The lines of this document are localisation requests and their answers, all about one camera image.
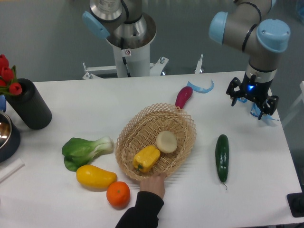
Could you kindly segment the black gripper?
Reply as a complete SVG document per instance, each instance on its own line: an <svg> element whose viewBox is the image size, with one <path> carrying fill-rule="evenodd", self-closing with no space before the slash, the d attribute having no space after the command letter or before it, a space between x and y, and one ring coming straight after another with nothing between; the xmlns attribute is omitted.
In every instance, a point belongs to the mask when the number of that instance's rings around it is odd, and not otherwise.
<svg viewBox="0 0 304 228"><path fill-rule="evenodd" d="M231 106L234 106L238 98L244 97L247 100L257 103L257 107L260 110L258 120L263 115L272 116L277 109L279 97L276 95L268 96L268 90L272 80L268 82L258 82L257 76L254 75L254 81L251 76L244 75L243 81L234 77L226 90L226 94L229 95L232 100Z"/></svg>

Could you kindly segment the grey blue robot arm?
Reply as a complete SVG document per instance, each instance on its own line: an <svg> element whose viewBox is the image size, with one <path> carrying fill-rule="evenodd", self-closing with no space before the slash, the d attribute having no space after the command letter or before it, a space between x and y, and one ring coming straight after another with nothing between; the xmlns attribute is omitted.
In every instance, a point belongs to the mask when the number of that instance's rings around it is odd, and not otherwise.
<svg viewBox="0 0 304 228"><path fill-rule="evenodd" d="M273 0L237 0L234 13L217 13L209 26L209 37L249 55L244 78L232 79L227 95L232 103L244 98L258 108L257 117L272 115L278 97L269 95L281 54L290 37L289 26L265 19ZM87 28L113 48L119 77L156 76L160 64L151 66L150 44L156 36L154 20L142 10L140 0L92 0L82 15Z"/></svg>

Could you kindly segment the black sleeve forearm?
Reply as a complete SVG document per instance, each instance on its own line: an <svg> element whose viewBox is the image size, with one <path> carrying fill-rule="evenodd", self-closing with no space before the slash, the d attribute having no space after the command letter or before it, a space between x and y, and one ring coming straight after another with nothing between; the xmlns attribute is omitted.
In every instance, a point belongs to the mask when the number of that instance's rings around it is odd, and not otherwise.
<svg viewBox="0 0 304 228"><path fill-rule="evenodd" d="M129 208L118 221L116 228L157 228L158 214L164 205L163 199L148 191L137 193L134 207Z"/></svg>

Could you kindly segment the person hand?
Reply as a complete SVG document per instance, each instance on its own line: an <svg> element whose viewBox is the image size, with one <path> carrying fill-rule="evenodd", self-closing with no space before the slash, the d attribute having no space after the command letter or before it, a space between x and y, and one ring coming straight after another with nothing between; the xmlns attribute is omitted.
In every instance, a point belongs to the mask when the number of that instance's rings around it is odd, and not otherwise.
<svg viewBox="0 0 304 228"><path fill-rule="evenodd" d="M140 183L140 191L153 193L163 199L165 195L166 177L166 173L157 173L142 180Z"/></svg>

